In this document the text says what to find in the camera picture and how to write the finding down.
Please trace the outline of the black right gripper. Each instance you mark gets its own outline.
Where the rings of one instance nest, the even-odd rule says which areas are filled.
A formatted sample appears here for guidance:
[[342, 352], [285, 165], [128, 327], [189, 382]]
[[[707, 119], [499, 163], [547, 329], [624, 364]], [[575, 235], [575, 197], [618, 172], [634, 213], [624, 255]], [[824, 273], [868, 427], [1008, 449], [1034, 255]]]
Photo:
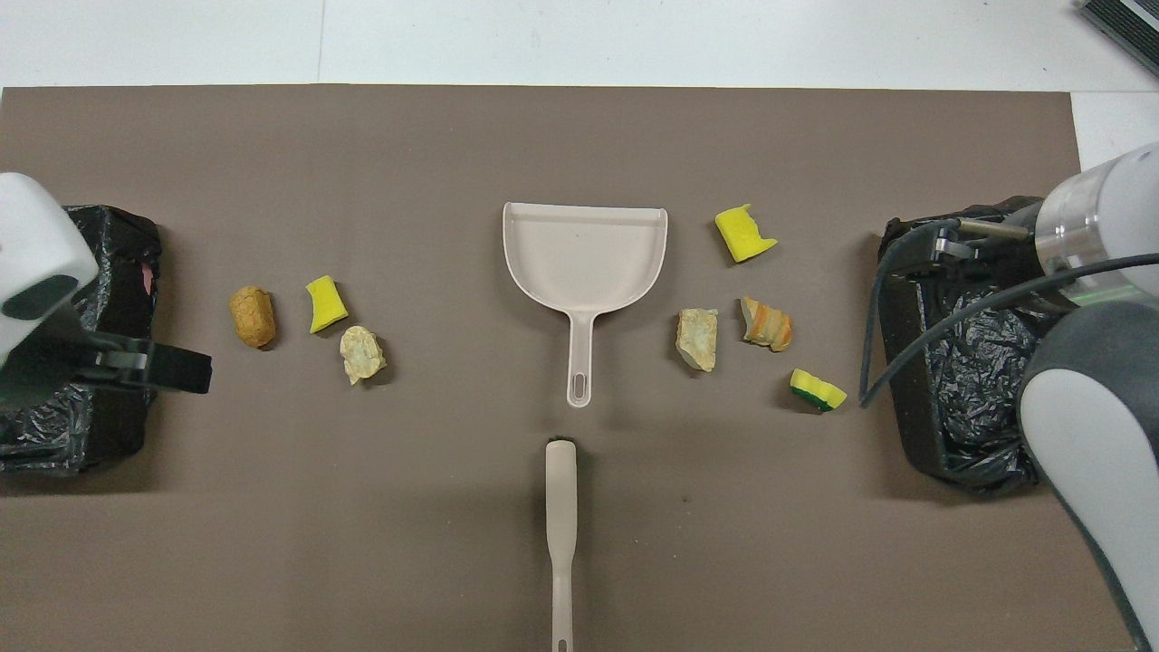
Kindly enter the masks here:
[[981, 251], [989, 261], [1009, 273], [1042, 273], [1038, 263], [1038, 249], [1034, 236], [1038, 224], [1038, 211], [1042, 202], [999, 202], [986, 206], [986, 214], [981, 220], [989, 222], [1019, 226], [1028, 230], [1027, 239], [1001, 239], [997, 235], [978, 236], [977, 244], [972, 240], [963, 240], [956, 230], [936, 230], [931, 243], [927, 262], [939, 271], [964, 269], [981, 261]]

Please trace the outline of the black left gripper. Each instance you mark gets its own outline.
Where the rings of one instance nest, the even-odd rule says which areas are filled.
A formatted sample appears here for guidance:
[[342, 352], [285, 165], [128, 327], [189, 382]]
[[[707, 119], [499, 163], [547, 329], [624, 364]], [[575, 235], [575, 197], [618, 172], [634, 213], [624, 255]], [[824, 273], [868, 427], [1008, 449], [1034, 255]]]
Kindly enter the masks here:
[[182, 347], [145, 347], [144, 350], [100, 349], [100, 337], [90, 331], [80, 334], [41, 334], [13, 347], [1, 371], [1, 408], [36, 406], [53, 397], [54, 391], [83, 375], [99, 364], [117, 369], [102, 379], [104, 388], [155, 389], [206, 395], [212, 381], [212, 358]]

